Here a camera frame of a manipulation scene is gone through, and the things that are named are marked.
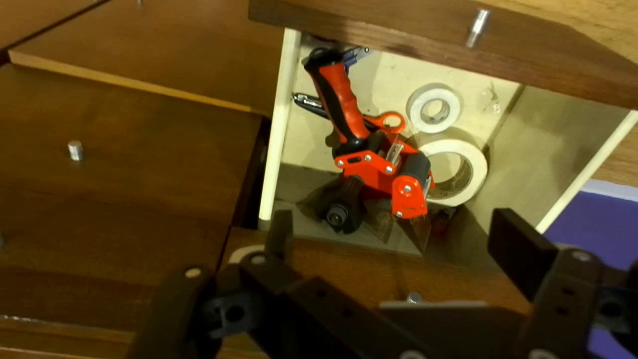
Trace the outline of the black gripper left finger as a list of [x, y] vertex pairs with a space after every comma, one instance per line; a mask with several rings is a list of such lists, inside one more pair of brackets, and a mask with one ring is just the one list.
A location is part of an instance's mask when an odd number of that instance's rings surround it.
[[411, 333], [286, 261], [294, 215], [280, 211], [264, 249], [220, 271], [168, 273], [126, 359], [218, 359], [246, 333], [270, 359], [427, 359]]

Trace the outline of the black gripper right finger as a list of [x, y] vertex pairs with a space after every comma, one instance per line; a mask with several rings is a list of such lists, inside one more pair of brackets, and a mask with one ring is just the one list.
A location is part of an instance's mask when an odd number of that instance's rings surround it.
[[559, 247], [509, 207], [493, 211], [487, 249], [531, 303], [517, 359], [595, 359], [595, 327], [638, 354], [637, 263], [617, 269], [593, 251]]

